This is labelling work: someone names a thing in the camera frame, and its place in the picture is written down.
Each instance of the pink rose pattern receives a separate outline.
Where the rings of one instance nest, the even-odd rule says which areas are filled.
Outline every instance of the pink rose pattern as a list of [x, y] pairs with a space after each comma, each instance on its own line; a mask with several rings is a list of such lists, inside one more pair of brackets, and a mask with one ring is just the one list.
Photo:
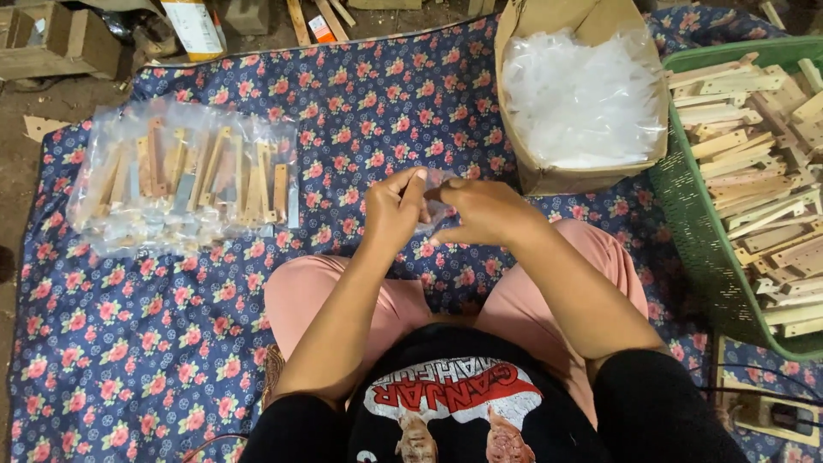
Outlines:
[[[728, 19], [707, 13], [721, 9], [683, 11], [695, 14], [649, 18], [664, 51], [704, 18]], [[665, 31], [683, 21], [680, 35]], [[247, 433], [259, 414], [264, 347], [274, 341], [262, 285], [279, 264], [319, 252], [351, 255], [365, 223], [363, 193], [393, 171], [422, 164], [517, 184], [497, 104], [495, 28], [489, 16], [390, 40], [143, 69], [134, 79], [138, 99], [174, 92], [183, 101], [300, 121], [302, 228], [237, 240], [199, 258], [99, 259], [63, 220], [91, 123], [47, 136], [17, 285], [12, 461], [179, 461], [204, 436]], [[530, 200], [551, 220], [575, 218], [615, 236], [644, 282], [649, 322], [684, 367], [704, 365], [711, 336], [679, 316], [680, 260], [645, 175], [601, 194]], [[513, 264], [500, 248], [435, 248], [416, 236], [390, 277], [421, 278], [435, 311], [476, 313]], [[785, 362], [746, 345], [729, 344], [726, 356], [817, 387], [817, 363]], [[734, 374], [799, 392], [775, 375]], [[702, 375], [696, 371], [695, 381]], [[755, 453], [776, 454], [782, 441], [749, 433], [742, 445], [758, 461]], [[234, 461], [242, 448], [215, 445], [200, 461]], [[804, 446], [793, 451], [816, 455]]]

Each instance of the black shirt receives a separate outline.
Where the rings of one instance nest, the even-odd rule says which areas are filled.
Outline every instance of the black shirt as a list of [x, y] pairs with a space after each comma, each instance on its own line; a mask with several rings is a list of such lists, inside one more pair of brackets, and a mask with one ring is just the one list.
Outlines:
[[517, 345], [428, 325], [378, 360], [345, 414], [311, 395], [272, 403], [240, 461], [747, 461], [667, 355], [618, 353], [603, 364], [593, 392], [597, 431]]

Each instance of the person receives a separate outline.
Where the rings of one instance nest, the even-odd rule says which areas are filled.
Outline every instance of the person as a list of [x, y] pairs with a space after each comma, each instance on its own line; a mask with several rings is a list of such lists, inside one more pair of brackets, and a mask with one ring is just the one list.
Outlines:
[[[426, 176], [369, 188], [351, 259], [300, 257], [267, 281], [286, 364], [240, 461], [747, 461], [649, 325], [614, 238], [549, 223], [504, 183], [424, 191]], [[471, 323], [437, 322], [420, 281], [384, 279], [430, 220], [424, 199], [461, 217], [433, 246], [505, 246], [518, 261]]]

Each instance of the dirt floor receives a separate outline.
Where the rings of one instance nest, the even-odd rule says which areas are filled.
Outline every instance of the dirt floor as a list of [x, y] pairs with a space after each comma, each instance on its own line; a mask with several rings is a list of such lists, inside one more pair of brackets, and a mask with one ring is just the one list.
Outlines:
[[[675, 4], [687, 4], [680, 0], [659, 2], [661, 7]], [[718, 6], [744, 7], [750, 11], [756, 2], [746, 0], [716, 0], [703, 4]], [[497, 9], [505, 5], [498, 0]], [[371, 12], [350, 9], [357, 21], [357, 26], [346, 28], [352, 39], [380, 37], [383, 35], [411, 32], [442, 26], [455, 21], [467, 19], [468, 0], [451, 0], [437, 3], [428, 0], [419, 11], [383, 11]], [[789, 31], [801, 34], [808, 27], [809, 7], [797, 7], [785, 18]], [[307, 19], [319, 14], [313, 2], [304, 1], [303, 11]], [[297, 46], [297, 39], [288, 17], [286, 3], [272, 0], [272, 33], [267, 36], [247, 37], [228, 36], [227, 42], [231, 53], [243, 53], [255, 50], [284, 49]], [[4, 153], [0, 156], [0, 198], [3, 208], [0, 210], [0, 358], [10, 359], [13, 343], [13, 326], [15, 320], [15, 279], [16, 264], [20, 262], [21, 240], [28, 218], [29, 207], [37, 188], [37, 170], [40, 162], [40, 145], [27, 138], [23, 115], [33, 115], [49, 119], [58, 119], [76, 123], [90, 117], [99, 105], [114, 106], [128, 98], [128, 94], [119, 90], [119, 82], [107, 82], [93, 77], [66, 78], [46, 91], [37, 93], [20, 93], [9, 84], [5, 90], [0, 88], [0, 127], [3, 127], [0, 146]], [[0, 362], [0, 377], [5, 377], [8, 363]], [[0, 381], [0, 416], [7, 417], [9, 412], [7, 384]], [[8, 460], [8, 434], [6, 419], [0, 418], [0, 461]]]

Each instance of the basket of wooden pieces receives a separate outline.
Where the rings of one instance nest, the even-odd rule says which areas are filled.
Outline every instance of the basket of wooden pieces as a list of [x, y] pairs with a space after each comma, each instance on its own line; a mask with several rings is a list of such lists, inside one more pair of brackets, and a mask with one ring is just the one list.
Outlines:
[[758, 53], [667, 72], [692, 156], [772, 334], [823, 330], [823, 81]]
[[104, 257], [300, 225], [296, 124], [162, 98], [95, 115], [67, 218]]

